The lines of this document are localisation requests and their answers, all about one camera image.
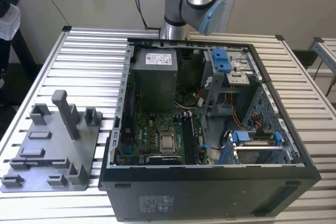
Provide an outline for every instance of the sticker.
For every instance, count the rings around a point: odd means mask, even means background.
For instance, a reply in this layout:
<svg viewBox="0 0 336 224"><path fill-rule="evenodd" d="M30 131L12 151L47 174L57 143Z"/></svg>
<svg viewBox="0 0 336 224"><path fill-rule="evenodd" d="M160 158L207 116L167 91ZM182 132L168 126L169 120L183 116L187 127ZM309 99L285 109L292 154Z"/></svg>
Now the sticker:
<svg viewBox="0 0 336 224"><path fill-rule="evenodd" d="M197 105L198 105L199 107L202 107L203 102L204 102L203 98L200 98L199 101L198 101L198 103L197 103Z"/></svg>
<svg viewBox="0 0 336 224"><path fill-rule="evenodd" d="M172 212L174 195L139 196L141 212Z"/></svg>
<svg viewBox="0 0 336 224"><path fill-rule="evenodd" d="M146 54L146 65L171 65L171 54Z"/></svg>

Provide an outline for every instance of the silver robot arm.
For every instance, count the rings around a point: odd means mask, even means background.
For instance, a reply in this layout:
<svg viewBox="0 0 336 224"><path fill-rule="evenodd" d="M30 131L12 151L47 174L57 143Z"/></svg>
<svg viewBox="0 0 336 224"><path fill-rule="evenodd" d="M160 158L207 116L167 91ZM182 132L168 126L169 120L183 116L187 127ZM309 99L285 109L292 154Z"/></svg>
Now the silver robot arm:
<svg viewBox="0 0 336 224"><path fill-rule="evenodd" d="M189 39L188 25L203 35L210 35L224 11L222 0L165 0L162 39Z"/></svg>

